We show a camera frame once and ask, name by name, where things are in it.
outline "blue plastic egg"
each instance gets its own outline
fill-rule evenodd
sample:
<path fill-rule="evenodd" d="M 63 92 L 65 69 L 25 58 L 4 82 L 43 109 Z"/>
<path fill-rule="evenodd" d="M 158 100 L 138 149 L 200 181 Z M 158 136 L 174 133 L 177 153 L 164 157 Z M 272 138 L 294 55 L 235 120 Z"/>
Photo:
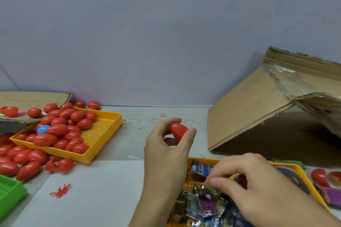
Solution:
<path fill-rule="evenodd" d="M 37 129 L 37 134 L 46 134 L 46 130 L 49 128 L 49 125 L 42 125 Z"/>

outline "fingernail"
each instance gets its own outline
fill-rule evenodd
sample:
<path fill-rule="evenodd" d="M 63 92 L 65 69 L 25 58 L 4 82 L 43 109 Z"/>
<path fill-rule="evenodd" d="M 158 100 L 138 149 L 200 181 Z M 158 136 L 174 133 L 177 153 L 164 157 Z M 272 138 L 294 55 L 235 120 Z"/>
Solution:
<path fill-rule="evenodd" d="M 216 189 L 219 188 L 219 178 L 211 178 L 210 186 L 215 187 Z"/>
<path fill-rule="evenodd" d="M 195 136 L 196 134 L 196 129 L 195 128 L 190 128 L 190 133 Z"/>

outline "cardboard box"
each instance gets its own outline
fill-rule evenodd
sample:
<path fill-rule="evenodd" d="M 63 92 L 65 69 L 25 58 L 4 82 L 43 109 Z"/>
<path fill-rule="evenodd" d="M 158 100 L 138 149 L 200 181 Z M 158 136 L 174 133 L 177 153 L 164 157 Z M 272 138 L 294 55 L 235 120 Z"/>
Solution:
<path fill-rule="evenodd" d="M 15 106 L 19 111 L 39 108 L 43 111 L 48 103 L 56 103 L 60 107 L 63 103 L 70 100 L 71 93 L 62 92 L 0 92 L 0 108 L 5 106 Z M 41 118 L 33 119 L 27 114 L 17 118 L 0 116 L 0 121 L 13 121 L 20 123 L 32 123 L 40 121 Z"/>
<path fill-rule="evenodd" d="M 269 47 L 208 111 L 212 152 L 341 167 L 341 65 Z"/>

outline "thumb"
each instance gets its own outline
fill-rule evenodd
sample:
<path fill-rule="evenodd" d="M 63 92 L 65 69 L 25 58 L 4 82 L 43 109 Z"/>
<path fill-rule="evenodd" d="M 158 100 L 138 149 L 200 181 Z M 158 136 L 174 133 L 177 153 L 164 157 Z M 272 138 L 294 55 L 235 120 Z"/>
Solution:
<path fill-rule="evenodd" d="M 245 203 L 245 199 L 247 198 L 247 190 L 237 182 L 228 178 L 213 177 L 209 182 L 209 186 L 218 189 L 220 192 L 232 198 L 238 208 Z"/>
<path fill-rule="evenodd" d="M 177 149 L 180 149 L 182 152 L 184 152 L 187 156 L 190 153 L 190 149 L 192 147 L 194 137 L 196 135 L 196 129 L 190 128 L 186 131 L 186 133 L 181 138 L 180 142 L 176 146 Z"/>

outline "yellow plastic tray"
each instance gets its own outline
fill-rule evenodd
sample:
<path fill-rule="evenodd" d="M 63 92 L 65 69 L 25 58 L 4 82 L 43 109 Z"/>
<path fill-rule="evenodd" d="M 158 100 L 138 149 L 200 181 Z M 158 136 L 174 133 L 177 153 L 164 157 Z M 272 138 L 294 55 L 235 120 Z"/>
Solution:
<path fill-rule="evenodd" d="M 220 160 L 218 159 L 206 159 L 206 158 L 188 158 L 188 162 L 187 162 L 187 171 L 190 172 L 191 171 L 191 165 L 192 165 L 192 161 L 193 160 L 197 160 L 199 162 L 205 163 L 206 165 L 215 165 L 217 164 Z M 313 183 L 310 181 L 310 179 L 308 178 L 308 176 L 305 174 L 305 172 L 303 171 L 303 169 L 298 166 L 297 164 L 289 164 L 289 163 L 271 163 L 272 165 L 283 165 L 286 167 L 289 167 L 291 169 L 293 169 L 295 171 L 295 173 L 304 181 L 304 183 L 307 185 L 307 187 L 309 188 L 311 194 L 314 196 L 314 198 L 324 207 L 328 210 L 328 212 L 330 212 L 329 207 L 327 206 L 327 204 L 325 203 L 325 201 L 322 199 L 321 195 L 318 193 L 318 191 L 316 190 L 316 188 L 314 187 Z M 186 179 L 186 182 L 183 186 L 184 189 L 186 190 L 192 190 L 194 184 L 196 183 L 200 183 L 202 184 L 202 182 L 195 182 L 193 181 L 190 177 Z M 167 227 L 180 227 L 180 226 L 188 226 L 188 225 L 183 225 L 183 224 L 178 224 L 178 223 L 173 223 L 173 222 L 169 222 L 167 223 Z"/>
<path fill-rule="evenodd" d="M 94 112 L 97 115 L 96 122 L 93 123 L 92 128 L 81 132 L 84 143 L 86 143 L 90 148 L 84 154 L 78 154 L 73 152 L 68 152 L 52 147 L 39 147 L 35 146 L 31 142 L 21 141 L 15 139 L 15 137 L 25 131 L 33 130 L 34 127 L 39 123 L 35 122 L 27 126 L 20 132 L 16 133 L 10 139 L 17 145 L 24 145 L 28 148 L 39 149 L 47 152 L 48 154 L 54 156 L 60 156 L 63 158 L 72 158 L 75 161 L 82 163 L 91 163 L 92 159 L 101 150 L 105 143 L 111 138 L 111 136 L 117 131 L 117 129 L 122 125 L 121 113 L 115 112 L 105 112 L 90 109 L 75 109 L 84 112 Z"/>

